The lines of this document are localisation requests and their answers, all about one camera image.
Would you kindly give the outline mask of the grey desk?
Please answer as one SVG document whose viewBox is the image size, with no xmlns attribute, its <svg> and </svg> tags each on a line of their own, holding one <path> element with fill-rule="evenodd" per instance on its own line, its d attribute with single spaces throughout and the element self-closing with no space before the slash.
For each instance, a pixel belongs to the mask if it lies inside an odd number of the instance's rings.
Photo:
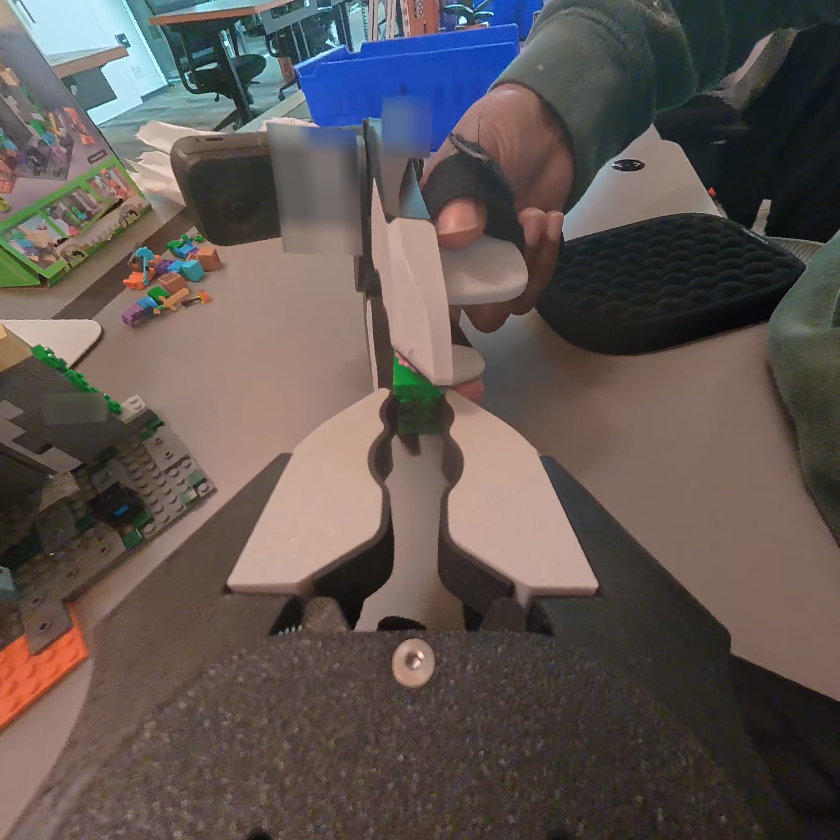
<svg viewBox="0 0 840 840">
<path fill-rule="evenodd" d="M 280 604 L 223 593 L 274 461 L 371 392 L 347 259 L 221 248 L 214 302 L 132 331 L 97 302 L 81 365 L 140 395 L 217 493 L 84 595 L 92 657 L 2 733 L 2 838 L 50 838 L 115 742 L 204 670 L 268 639 Z M 536 313 L 467 330 L 483 405 L 555 458 L 726 628 L 734 653 L 838 699 L 838 546 L 802 484 L 756 325 L 657 353 L 580 350 Z"/>
</svg>

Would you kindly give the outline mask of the green toy set box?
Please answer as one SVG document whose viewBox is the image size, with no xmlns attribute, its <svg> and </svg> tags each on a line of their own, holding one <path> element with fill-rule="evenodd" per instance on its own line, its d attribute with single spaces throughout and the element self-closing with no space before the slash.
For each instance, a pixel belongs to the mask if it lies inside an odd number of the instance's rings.
<svg viewBox="0 0 840 840">
<path fill-rule="evenodd" d="M 48 287 L 151 205 L 16 23 L 1 29 L 1 287 Z"/>
</svg>

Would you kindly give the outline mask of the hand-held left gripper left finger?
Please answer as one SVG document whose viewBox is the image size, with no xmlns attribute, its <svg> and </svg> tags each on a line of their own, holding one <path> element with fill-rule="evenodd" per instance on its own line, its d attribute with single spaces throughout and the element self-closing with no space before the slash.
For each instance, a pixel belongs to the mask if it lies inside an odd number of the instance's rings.
<svg viewBox="0 0 840 840">
<path fill-rule="evenodd" d="M 295 447 L 227 578 L 231 592 L 327 597 L 359 622 L 394 568 L 394 422 L 395 396 L 381 388 Z"/>
</svg>

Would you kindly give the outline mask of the person's right forearm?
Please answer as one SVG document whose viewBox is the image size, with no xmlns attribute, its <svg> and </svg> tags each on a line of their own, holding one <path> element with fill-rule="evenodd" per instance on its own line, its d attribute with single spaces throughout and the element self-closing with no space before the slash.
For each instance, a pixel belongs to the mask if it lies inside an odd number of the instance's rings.
<svg viewBox="0 0 840 840">
<path fill-rule="evenodd" d="M 838 19 L 838 1 L 547 2 L 495 86 L 530 90 L 562 123 L 568 210 L 659 112 L 713 88 L 763 38 Z"/>
</svg>

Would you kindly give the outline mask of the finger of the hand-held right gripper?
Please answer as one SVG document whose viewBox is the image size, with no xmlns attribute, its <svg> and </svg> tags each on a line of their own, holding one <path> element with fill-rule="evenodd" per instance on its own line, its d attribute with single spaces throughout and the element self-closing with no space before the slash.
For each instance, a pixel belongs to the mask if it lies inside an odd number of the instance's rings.
<svg viewBox="0 0 840 840">
<path fill-rule="evenodd" d="M 383 301 L 364 301 L 364 330 L 375 390 L 391 390 L 394 352 Z"/>
<path fill-rule="evenodd" d="M 437 235 L 426 219 L 387 221 L 371 185 L 371 256 L 392 347 L 436 386 L 454 381 L 448 300 Z"/>
</svg>

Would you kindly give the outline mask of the blue plastic bin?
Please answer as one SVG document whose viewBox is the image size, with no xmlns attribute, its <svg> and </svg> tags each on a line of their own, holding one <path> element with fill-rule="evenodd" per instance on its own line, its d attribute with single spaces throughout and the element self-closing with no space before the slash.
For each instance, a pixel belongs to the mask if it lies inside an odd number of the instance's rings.
<svg viewBox="0 0 840 840">
<path fill-rule="evenodd" d="M 313 121 L 339 127 L 382 115 L 385 99 L 425 100 L 433 144 L 440 144 L 465 112 L 517 57 L 515 24 L 339 46 L 297 64 L 298 83 Z"/>
</svg>

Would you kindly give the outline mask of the pile of colourful toy bricks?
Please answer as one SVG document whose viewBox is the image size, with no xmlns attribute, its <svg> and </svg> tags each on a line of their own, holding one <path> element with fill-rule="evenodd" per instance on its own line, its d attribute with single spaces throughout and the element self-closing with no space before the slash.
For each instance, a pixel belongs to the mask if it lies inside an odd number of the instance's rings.
<svg viewBox="0 0 840 840">
<path fill-rule="evenodd" d="M 121 321 L 131 329 L 210 304 L 213 297 L 205 280 L 223 266 L 217 247 L 200 234 L 173 239 L 161 255 L 149 246 L 138 247 L 127 264 L 129 274 L 122 283 L 136 298 L 121 313 Z"/>
</svg>

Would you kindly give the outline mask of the black office chair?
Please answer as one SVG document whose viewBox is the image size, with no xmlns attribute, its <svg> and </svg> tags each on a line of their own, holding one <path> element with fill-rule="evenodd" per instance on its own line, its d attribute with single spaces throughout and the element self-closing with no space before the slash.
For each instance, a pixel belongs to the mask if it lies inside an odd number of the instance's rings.
<svg viewBox="0 0 840 840">
<path fill-rule="evenodd" d="M 175 49 L 175 44 L 181 48 L 182 56 L 176 62 L 187 90 L 194 95 L 212 93 L 234 103 L 234 111 L 214 130 L 237 131 L 254 119 L 257 112 L 249 89 L 266 69 L 266 59 L 250 54 L 230 56 L 222 29 L 210 22 L 175 24 L 168 31 L 172 35 L 171 49 Z"/>
<path fill-rule="evenodd" d="M 299 22 L 289 23 L 264 17 L 262 26 L 270 55 L 289 58 L 294 65 L 310 58 L 308 42 Z"/>
</svg>

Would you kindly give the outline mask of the person's right hand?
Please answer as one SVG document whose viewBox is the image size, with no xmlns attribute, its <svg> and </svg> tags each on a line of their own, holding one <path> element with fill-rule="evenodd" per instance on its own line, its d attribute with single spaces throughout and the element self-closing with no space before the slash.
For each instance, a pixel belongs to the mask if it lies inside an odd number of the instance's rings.
<svg viewBox="0 0 840 840">
<path fill-rule="evenodd" d="M 477 143 L 498 164 L 523 229 L 524 292 L 510 301 L 449 310 L 452 322 L 460 323 L 465 314 L 475 329 L 493 333 L 510 316 L 528 314 L 552 278 L 563 242 L 562 210 L 574 182 L 574 154 L 556 114 L 517 85 L 491 89 L 458 121 L 454 134 Z"/>
</svg>

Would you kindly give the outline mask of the green toy brick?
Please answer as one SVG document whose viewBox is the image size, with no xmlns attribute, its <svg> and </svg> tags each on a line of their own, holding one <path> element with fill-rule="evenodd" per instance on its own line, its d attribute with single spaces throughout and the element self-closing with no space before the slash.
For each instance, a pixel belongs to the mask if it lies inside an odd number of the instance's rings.
<svg viewBox="0 0 840 840">
<path fill-rule="evenodd" d="M 393 358 L 392 392 L 397 401 L 399 435 L 438 434 L 438 408 L 443 390 L 397 351 Z"/>
</svg>

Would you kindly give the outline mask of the grey toy brick building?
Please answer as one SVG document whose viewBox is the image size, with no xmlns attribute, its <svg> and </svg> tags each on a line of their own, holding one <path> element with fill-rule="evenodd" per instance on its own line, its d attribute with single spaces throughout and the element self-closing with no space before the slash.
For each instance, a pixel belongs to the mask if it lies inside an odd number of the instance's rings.
<svg viewBox="0 0 840 840">
<path fill-rule="evenodd" d="M 75 602 L 216 487 L 135 395 L 2 323 L 1 726 L 89 657 Z"/>
</svg>

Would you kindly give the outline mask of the wooden top office desk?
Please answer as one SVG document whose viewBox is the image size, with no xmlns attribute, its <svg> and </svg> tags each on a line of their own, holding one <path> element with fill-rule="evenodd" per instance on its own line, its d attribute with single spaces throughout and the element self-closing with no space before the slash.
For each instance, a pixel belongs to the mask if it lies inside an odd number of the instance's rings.
<svg viewBox="0 0 840 840">
<path fill-rule="evenodd" d="M 340 43 L 349 49 L 353 49 L 354 43 L 350 31 L 347 4 L 348 2 L 344 1 L 202 2 L 170 12 L 153 14 L 149 18 L 149 24 L 158 27 L 199 23 L 220 24 L 222 22 L 236 21 L 248 16 L 268 15 L 269 18 L 276 20 L 274 24 L 268 24 L 266 27 L 266 31 L 272 34 L 281 28 L 300 23 L 302 20 L 320 12 L 329 12 L 334 13 L 337 17 L 336 27 Z"/>
</svg>

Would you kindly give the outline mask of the black textured cushion pad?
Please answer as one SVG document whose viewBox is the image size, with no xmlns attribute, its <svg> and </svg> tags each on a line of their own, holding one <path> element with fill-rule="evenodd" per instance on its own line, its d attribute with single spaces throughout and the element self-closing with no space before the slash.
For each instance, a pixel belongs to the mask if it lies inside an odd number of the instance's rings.
<svg viewBox="0 0 840 840">
<path fill-rule="evenodd" d="M 766 322 L 804 270 L 729 219 L 681 213 L 564 243 L 535 310 L 579 349 L 652 353 Z"/>
</svg>

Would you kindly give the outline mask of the white crumpled paper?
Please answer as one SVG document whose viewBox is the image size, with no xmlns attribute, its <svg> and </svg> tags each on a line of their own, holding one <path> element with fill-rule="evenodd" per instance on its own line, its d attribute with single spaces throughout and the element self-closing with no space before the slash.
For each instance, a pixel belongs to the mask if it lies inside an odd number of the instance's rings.
<svg viewBox="0 0 840 840">
<path fill-rule="evenodd" d="M 146 150 L 136 160 L 125 165 L 134 183 L 145 194 L 154 193 L 167 200 L 186 204 L 181 189 L 176 184 L 172 169 L 172 148 L 177 140 L 184 138 L 211 138 L 233 134 L 233 131 L 213 132 L 174 125 L 168 122 L 151 121 L 137 133 Z"/>
</svg>

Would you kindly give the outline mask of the white rounded board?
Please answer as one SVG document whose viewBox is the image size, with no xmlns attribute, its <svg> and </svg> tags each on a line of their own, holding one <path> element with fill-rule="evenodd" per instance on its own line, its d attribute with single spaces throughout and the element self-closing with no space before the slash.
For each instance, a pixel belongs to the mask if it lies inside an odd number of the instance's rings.
<svg viewBox="0 0 840 840">
<path fill-rule="evenodd" d="M 54 351 L 73 369 L 103 336 L 103 327 L 92 319 L 2 319 L 1 323 L 30 347 Z"/>
</svg>

